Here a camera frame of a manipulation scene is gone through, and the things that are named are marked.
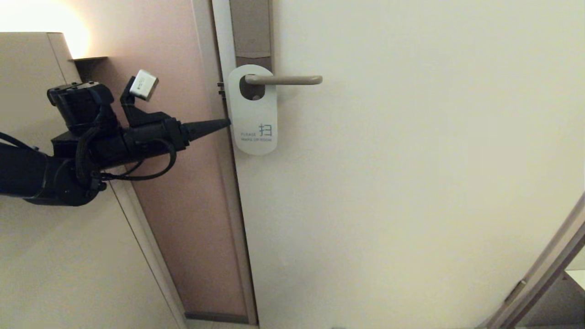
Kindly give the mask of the blue and white door hanger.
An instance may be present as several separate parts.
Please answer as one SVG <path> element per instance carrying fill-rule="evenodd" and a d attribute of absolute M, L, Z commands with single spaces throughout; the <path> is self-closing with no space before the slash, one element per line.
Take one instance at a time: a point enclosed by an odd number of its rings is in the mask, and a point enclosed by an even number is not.
<path fill-rule="evenodd" d="M 246 154 L 261 156 L 277 147 L 277 90 L 274 85 L 266 85 L 261 98 L 247 99 L 240 82 L 250 74 L 272 77 L 272 72 L 259 65 L 242 65 L 228 76 L 226 95 L 236 146 Z"/>

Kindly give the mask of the beige cabinet panel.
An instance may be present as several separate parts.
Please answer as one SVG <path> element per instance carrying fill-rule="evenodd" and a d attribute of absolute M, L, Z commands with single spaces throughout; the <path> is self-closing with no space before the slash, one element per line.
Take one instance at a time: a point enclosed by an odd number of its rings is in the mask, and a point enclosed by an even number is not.
<path fill-rule="evenodd" d="M 52 154 L 46 92 L 79 81 L 61 33 L 0 32 L 0 133 Z M 0 196 L 0 329 L 186 329 L 129 183 L 81 207 Z"/>

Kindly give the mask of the brown metal lock plate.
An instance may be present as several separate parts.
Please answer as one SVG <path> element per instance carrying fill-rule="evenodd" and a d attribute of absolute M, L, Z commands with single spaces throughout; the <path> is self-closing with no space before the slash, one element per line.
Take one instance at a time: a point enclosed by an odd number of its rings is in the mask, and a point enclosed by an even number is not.
<path fill-rule="evenodd" d="M 229 0 L 236 66 L 272 71 L 272 0 Z"/>

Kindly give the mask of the dark wall light ledge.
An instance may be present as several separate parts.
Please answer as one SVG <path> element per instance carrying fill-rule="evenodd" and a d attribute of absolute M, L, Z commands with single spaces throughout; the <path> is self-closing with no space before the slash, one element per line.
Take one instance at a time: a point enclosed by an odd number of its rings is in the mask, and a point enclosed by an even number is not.
<path fill-rule="evenodd" d="M 100 56 L 93 58 L 72 58 L 69 62 L 75 65 L 75 70 L 79 77 L 71 81 L 72 84 L 83 84 L 83 83 L 98 83 L 95 74 L 96 69 L 101 63 L 106 62 L 109 59 L 108 56 Z"/>

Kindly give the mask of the brown wooden side frame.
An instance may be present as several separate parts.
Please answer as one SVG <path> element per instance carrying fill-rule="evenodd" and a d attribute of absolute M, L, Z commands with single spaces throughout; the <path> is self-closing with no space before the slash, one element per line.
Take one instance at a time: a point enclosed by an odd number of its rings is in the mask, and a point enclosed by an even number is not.
<path fill-rule="evenodd" d="M 510 304 L 502 304 L 474 329 L 514 329 L 585 247 L 585 191 L 553 238 L 522 279 L 526 286 Z"/>

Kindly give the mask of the dark baseboard strip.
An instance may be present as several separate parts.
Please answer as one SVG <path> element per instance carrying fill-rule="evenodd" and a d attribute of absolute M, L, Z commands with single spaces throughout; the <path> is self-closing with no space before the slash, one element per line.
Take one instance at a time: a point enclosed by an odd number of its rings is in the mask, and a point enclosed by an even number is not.
<path fill-rule="evenodd" d="M 184 316 L 188 320 L 201 320 L 232 324 L 250 324 L 247 316 L 239 316 L 226 313 L 184 312 Z"/>

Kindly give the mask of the beige door frame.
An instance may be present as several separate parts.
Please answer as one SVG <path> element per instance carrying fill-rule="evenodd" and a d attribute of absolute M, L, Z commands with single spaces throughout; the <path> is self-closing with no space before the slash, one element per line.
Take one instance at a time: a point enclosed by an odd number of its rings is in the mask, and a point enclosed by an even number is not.
<path fill-rule="evenodd" d="M 221 58 L 219 54 L 213 0 L 190 0 L 196 21 L 199 52 L 202 58 L 203 78 L 210 102 L 210 112 L 214 119 L 229 116 L 227 97 L 223 100 L 218 94 L 218 82 L 223 82 Z M 235 267 L 239 279 L 239 290 L 243 298 L 249 325 L 258 325 L 254 287 L 251 279 L 249 255 L 245 228 L 243 226 L 242 205 L 240 202 L 238 179 L 233 154 L 231 130 L 226 128 L 213 134 L 217 152 L 220 181 L 226 202 L 230 243 L 235 252 Z"/>

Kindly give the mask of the small brown frame hinge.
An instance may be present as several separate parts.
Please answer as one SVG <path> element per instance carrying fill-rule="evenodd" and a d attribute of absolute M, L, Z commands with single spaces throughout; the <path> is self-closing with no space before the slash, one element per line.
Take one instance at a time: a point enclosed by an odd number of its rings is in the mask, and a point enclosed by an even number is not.
<path fill-rule="evenodd" d="M 504 299 L 504 304 L 510 304 L 514 301 L 514 299 L 520 294 L 520 292 L 524 289 L 527 282 L 525 279 L 518 281 L 518 283 L 514 286 L 511 292 L 506 296 Z"/>

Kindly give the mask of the white room door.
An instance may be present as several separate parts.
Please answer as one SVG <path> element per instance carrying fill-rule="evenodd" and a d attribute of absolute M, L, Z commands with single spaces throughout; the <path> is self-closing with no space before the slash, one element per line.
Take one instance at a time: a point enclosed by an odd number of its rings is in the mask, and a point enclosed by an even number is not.
<path fill-rule="evenodd" d="M 229 0 L 212 0 L 225 87 Z M 468 329 L 585 191 L 585 0 L 272 0 L 278 142 L 234 158 L 261 329 Z"/>

